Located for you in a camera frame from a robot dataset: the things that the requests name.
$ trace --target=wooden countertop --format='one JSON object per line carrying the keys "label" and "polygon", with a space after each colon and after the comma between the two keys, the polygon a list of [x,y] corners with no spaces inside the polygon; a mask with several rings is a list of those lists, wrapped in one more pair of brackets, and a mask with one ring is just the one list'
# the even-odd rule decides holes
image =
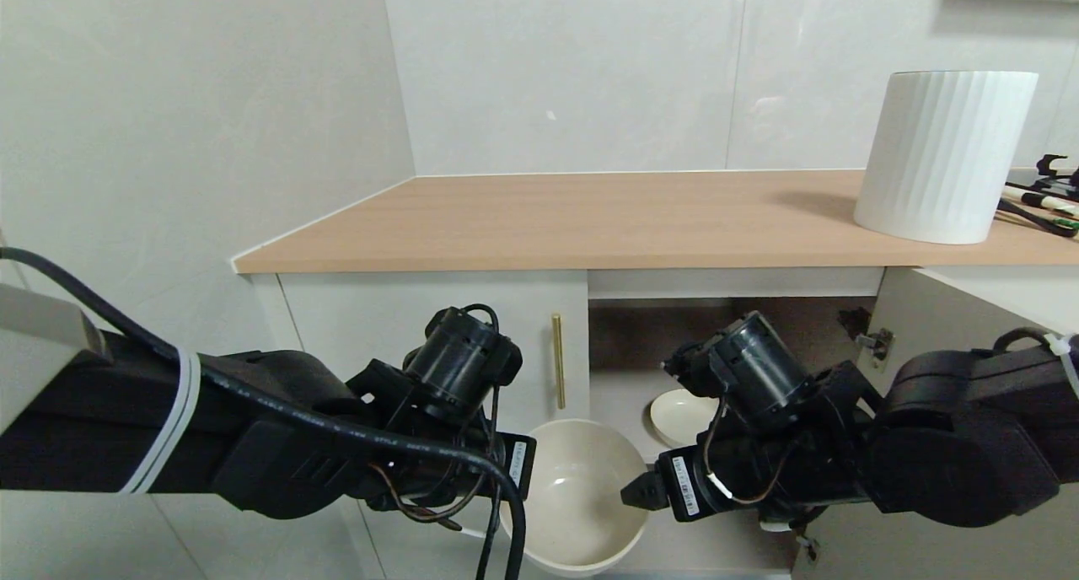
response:
{"label": "wooden countertop", "polygon": [[236,258],[238,273],[1079,264],[997,219],[938,246],[852,220],[861,170],[415,178]]}

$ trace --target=gold cabinet handle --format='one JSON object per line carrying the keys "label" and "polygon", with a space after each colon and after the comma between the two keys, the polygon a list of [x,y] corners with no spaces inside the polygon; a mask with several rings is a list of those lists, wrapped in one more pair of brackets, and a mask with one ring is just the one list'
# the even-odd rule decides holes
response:
{"label": "gold cabinet handle", "polygon": [[555,387],[558,390],[558,408],[565,410],[565,362],[562,361],[562,315],[550,316],[551,340],[555,342]]}

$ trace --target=open cabinet door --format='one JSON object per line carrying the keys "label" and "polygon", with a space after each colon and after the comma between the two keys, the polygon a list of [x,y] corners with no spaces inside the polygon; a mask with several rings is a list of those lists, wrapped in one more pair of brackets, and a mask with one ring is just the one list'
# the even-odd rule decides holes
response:
{"label": "open cabinet door", "polygon": [[[1079,281],[1076,289],[1079,294]],[[890,268],[870,331],[887,328],[894,341],[886,360],[876,361],[864,350],[858,365],[880,392],[887,392],[901,365],[917,354],[989,348],[997,335],[1022,326],[1038,323],[964,291],[931,270]],[[1075,578],[1077,520],[1077,485],[1063,486],[1060,496],[1025,515],[980,529],[950,527],[914,513],[884,515],[872,503],[832,507],[806,533],[819,543],[816,561],[802,550],[792,576],[798,580]]]}

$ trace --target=label sticker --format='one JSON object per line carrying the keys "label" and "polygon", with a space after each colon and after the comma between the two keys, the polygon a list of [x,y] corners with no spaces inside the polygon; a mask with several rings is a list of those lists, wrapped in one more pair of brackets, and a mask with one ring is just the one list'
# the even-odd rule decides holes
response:
{"label": "label sticker", "polygon": [[697,495],[693,493],[693,484],[689,483],[689,471],[685,468],[685,460],[681,456],[671,460],[674,466],[674,478],[678,479],[678,486],[682,488],[682,501],[685,502],[685,512],[689,516],[700,513],[697,506]]}
{"label": "label sticker", "polygon": [[518,487],[521,486],[521,471],[524,470],[524,454],[528,453],[528,443],[518,441],[514,444],[514,456],[509,459],[509,477]]}

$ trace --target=white cable tie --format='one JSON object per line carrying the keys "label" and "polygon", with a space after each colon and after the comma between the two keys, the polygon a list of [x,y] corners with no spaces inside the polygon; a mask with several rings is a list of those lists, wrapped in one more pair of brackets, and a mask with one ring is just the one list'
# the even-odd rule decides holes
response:
{"label": "white cable tie", "polygon": [[165,423],[158,431],[153,444],[147,450],[142,461],[136,466],[127,483],[120,488],[120,494],[146,494],[150,491],[194,415],[199,404],[199,387],[202,383],[199,354],[180,348],[176,349],[176,354],[180,361],[180,370],[173,409],[169,410]]}
{"label": "white cable tie", "polygon": [[1071,360],[1071,339],[1074,337],[1075,334],[1046,335],[1049,341],[1049,350],[1053,350],[1053,354],[1061,358],[1064,375],[1068,377],[1068,384],[1071,384],[1071,390],[1076,392],[1076,397],[1079,397],[1079,372],[1076,372],[1075,361]]}
{"label": "white cable tie", "polygon": [[712,485],[714,485],[716,489],[722,492],[723,495],[726,496],[728,500],[735,499],[735,495],[732,494],[732,492],[727,488],[726,485],[723,484],[722,481],[720,481],[720,478],[715,477],[714,472],[708,473],[708,481],[712,481]]}

